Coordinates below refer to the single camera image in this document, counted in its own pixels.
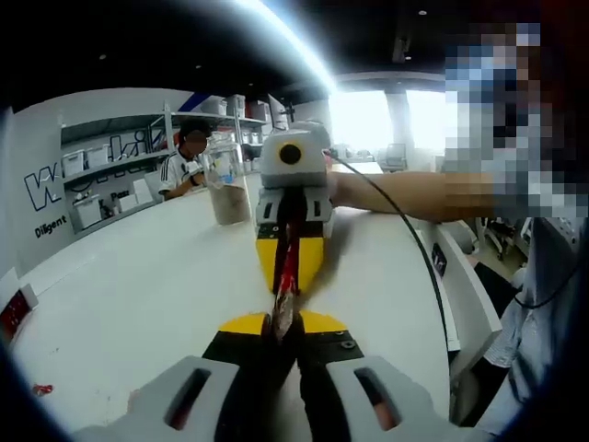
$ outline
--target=black cable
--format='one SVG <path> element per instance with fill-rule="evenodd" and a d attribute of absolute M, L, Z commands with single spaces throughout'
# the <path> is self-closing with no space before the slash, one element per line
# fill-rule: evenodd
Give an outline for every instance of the black cable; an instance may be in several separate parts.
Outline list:
<path fill-rule="evenodd" d="M 427 272 L 430 275 L 430 279 L 432 280 L 433 291 L 435 292 L 435 299 L 438 302 L 438 308 L 440 309 L 440 316 L 442 317 L 442 327 L 444 327 L 445 347 L 447 349 L 448 348 L 448 335 L 447 335 L 446 327 L 445 327 L 444 307 L 442 305 L 442 296 L 440 295 L 440 287 L 438 287 L 438 282 L 435 279 L 435 273 L 434 273 L 434 270 L 432 267 L 432 263 L 430 262 L 430 259 L 427 255 L 427 251 L 425 251 L 425 247 L 423 247 L 422 241 L 420 240 L 420 237 L 417 235 L 417 232 L 415 231 L 415 229 L 413 228 L 413 226 L 409 222 L 409 219 L 407 219 L 407 217 L 405 216 L 405 213 L 401 209 L 398 208 L 397 203 L 395 203 L 392 200 L 392 198 L 390 196 L 388 196 L 388 194 L 385 191 L 383 191 L 380 187 L 378 187 L 378 185 L 376 185 L 376 183 L 374 181 L 370 180 L 362 172 L 356 170 L 355 168 L 350 166 L 345 161 L 343 161 L 339 158 L 332 157 L 329 152 L 326 152 L 326 155 L 328 155 L 328 157 L 330 157 L 331 159 L 335 159 L 338 163 L 342 164 L 344 167 L 348 168 L 356 175 L 360 175 L 364 180 L 366 180 L 366 182 L 368 182 L 368 184 L 370 184 L 372 187 L 374 187 L 378 191 L 378 193 L 383 195 L 383 197 L 385 197 L 385 199 L 390 203 L 390 205 L 392 205 L 393 208 L 397 211 L 397 213 L 400 215 L 400 217 L 405 222 L 405 225 L 407 226 L 407 228 L 410 230 L 411 235 L 415 239 L 415 242 L 417 242 L 420 252 L 422 253 L 423 260 L 425 261 L 425 266 L 427 267 Z"/>
<path fill-rule="evenodd" d="M 577 259 L 577 262 L 574 264 L 574 266 L 572 267 L 571 271 L 569 272 L 569 275 L 564 278 L 562 280 L 562 282 L 560 283 L 560 285 L 556 288 L 556 290 L 554 290 L 554 292 L 552 293 L 552 295 L 550 295 L 549 297 L 547 297 L 546 299 L 544 299 L 542 302 L 540 302 L 539 304 L 535 304 L 535 305 L 530 305 L 530 304 L 526 304 L 525 302 L 520 301 L 519 299 L 517 299 L 517 294 L 514 296 L 514 301 L 519 304 L 521 307 L 523 308 L 528 308 L 530 310 L 534 310 L 536 308 L 540 308 L 540 307 L 544 307 L 546 306 L 549 302 L 553 301 L 562 291 L 562 289 L 564 287 L 567 286 L 567 284 L 571 281 L 572 276 L 577 273 L 577 270 L 579 270 L 579 266 L 581 265 L 581 263 L 585 260 L 585 258 L 587 257 L 587 252 L 585 252 L 583 254 L 583 256 L 579 257 Z"/>

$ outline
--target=man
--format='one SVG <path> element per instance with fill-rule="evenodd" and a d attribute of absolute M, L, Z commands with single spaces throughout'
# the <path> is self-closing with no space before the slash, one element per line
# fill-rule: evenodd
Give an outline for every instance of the man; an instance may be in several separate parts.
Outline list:
<path fill-rule="evenodd" d="M 457 92 L 458 114 L 467 115 L 469 123 L 466 133 L 446 147 L 445 167 L 454 173 L 370 177 L 407 215 L 429 221 L 537 216 L 522 290 L 500 293 L 508 298 L 493 302 L 503 330 L 473 369 L 487 402 L 468 424 L 493 435 L 509 429 L 520 411 L 538 413 L 542 398 L 555 397 L 553 386 L 566 380 L 562 370 L 571 369 L 570 364 L 563 368 L 570 354 L 570 326 L 578 323 L 578 306 L 586 296 L 589 168 L 579 143 L 583 138 L 575 132 L 582 127 L 582 114 L 566 99 L 575 90 L 573 83 L 563 80 L 561 70 L 570 60 L 562 57 L 556 66 L 541 64 L 539 32 L 532 28 L 537 25 L 518 24 L 512 26 L 515 30 L 494 33 L 492 29 L 483 32 L 474 50 L 465 48 L 462 53 L 469 55 L 461 58 L 458 52 L 446 84 Z M 542 50 L 547 42 L 542 41 Z M 546 78 L 552 81 L 540 90 L 539 81 Z M 336 205 L 394 212 L 362 177 L 334 173 L 330 179 Z M 570 218 L 573 239 L 566 244 L 542 216 Z M 559 410 L 570 410 L 566 403 L 549 403 L 553 418 Z M 536 420 L 535 425 L 548 427 L 550 420 Z"/>
<path fill-rule="evenodd" d="M 204 183 L 197 156 L 206 149 L 209 136 L 211 128 L 201 120 L 187 120 L 181 125 L 178 149 L 166 158 L 161 169 L 159 193 L 164 195 L 164 200 L 182 196 Z"/>

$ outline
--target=ceiling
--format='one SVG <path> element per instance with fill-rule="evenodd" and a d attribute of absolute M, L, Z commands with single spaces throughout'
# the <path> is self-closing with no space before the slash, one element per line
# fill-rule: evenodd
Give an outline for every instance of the ceiling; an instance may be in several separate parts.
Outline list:
<path fill-rule="evenodd" d="M 456 1 L 264 3 L 334 76 L 442 72 L 449 36 L 467 23 Z M 420 15 L 421 10 L 427 15 Z M 5 70 L 4 95 L 15 111 L 105 87 L 165 87 L 252 98 L 271 92 L 294 103 L 322 93 L 292 45 L 236 0 L 18 2 L 8 8 L 7 17 L 12 19 L 5 39 L 10 69 Z M 393 60 L 399 39 L 409 42 L 411 60 L 405 63 L 398 62 L 398 51 L 397 63 Z M 298 83 L 306 86 L 284 89 Z"/>

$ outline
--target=glass jar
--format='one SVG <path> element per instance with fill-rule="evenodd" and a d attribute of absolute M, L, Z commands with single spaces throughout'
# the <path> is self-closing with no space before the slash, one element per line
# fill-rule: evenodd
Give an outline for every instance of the glass jar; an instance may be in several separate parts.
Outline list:
<path fill-rule="evenodd" d="M 238 149 L 239 145 L 230 139 L 217 139 L 210 140 L 202 153 L 214 217 L 221 226 L 249 219 L 248 192 Z"/>

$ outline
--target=window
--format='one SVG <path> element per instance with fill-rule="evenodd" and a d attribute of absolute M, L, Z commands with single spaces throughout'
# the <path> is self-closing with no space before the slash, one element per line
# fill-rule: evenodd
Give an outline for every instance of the window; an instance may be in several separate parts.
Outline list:
<path fill-rule="evenodd" d="M 345 144 L 353 152 L 376 155 L 393 143 L 393 124 L 382 90 L 341 92 L 329 97 L 333 144 Z"/>
<path fill-rule="evenodd" d="M 443 155 L 446 134 L 456 118 L 456 107 L 446 103 L 444 92 L 428 90 L 408 90 L 407 102 L 415 148 Z"/>

